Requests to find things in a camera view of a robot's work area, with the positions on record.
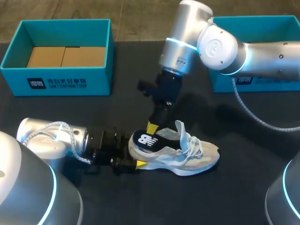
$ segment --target open box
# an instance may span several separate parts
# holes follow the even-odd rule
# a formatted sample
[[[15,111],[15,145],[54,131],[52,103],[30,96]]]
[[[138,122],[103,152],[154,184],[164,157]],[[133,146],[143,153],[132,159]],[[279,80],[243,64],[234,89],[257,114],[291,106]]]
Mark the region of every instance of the open box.
[[[62,61],[54,67],[30,67],[30,56],[36,53],[34,47],[58,47],[58,51],[43,51],[49,60],[64,57],[67,48],[75,52],[83,49],[83,54],[97,64],[77,66],[78,57],[75,57],[68,58],[66,67],[61,67]],[[69,52],[69,57],[74,57],[74,51]],[[113,73],[110,20],[21,21],[0,69],[15,96],[109,95]]]
[[[218,27],[247,43],[300,41],[300,24],[293,15],[215,17]],[[209,70],[214,92],[233,92],[231,78]],[[243,77],[236,81],[238,91],[300,90],[300,82],[261,77]]]

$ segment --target shoe tongue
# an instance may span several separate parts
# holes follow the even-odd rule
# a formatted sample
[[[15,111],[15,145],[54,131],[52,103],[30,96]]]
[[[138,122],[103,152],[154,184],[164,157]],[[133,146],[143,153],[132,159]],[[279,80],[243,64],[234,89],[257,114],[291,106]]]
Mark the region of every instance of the shoe tongue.
[[[186,151],[188,149],[188,135],[186,129],[184,127],[184,123],[180,120],[175,121],[175,125],[178,133],[180,134],[180,146],[182,151]]]

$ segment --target shoelace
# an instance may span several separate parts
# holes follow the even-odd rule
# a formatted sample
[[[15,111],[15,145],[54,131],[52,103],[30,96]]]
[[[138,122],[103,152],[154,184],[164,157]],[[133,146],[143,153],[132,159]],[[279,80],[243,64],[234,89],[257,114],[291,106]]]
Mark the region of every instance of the shoelace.
[[[185,158],[185,160],[182,162],[181,165],[184,165],[191,157],[202,157],[202,155],[203,155],[203,148],[201,145],[201,141],[197,137],[191,136],[189,133],[187,133],[187,136],[188,136],[188,142],[189,142],[188,149],[186,151],[182,151],[180,149],[177,150],[178,156],[187,155],[187,157]]]

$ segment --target shoe insole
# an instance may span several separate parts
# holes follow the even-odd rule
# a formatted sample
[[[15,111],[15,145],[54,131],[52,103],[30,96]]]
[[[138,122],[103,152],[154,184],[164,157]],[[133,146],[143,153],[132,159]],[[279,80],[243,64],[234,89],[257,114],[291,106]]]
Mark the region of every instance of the shoe insole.
[[[157,152],[162,150],[164,147],[170,147],[172,149],[181,149],[180,141],[174,141],[166,139],[157,134],[147,134],[146,130],[137,130],[133,134],[133,142],[145,150]]]

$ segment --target sneaker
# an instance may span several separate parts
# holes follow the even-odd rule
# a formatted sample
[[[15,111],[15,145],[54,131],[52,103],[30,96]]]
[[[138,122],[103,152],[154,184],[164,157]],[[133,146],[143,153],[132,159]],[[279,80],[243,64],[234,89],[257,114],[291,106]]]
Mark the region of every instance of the sneaker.
[[[153,135],[145,130],[133,133],[129,153],[134,159],[147,162],[142,169],[168,169],[179,176],[189,176],[216,164],[220,158],[216,145],[191,136],[179,120],[175,125],[178,132],[165,128]]]

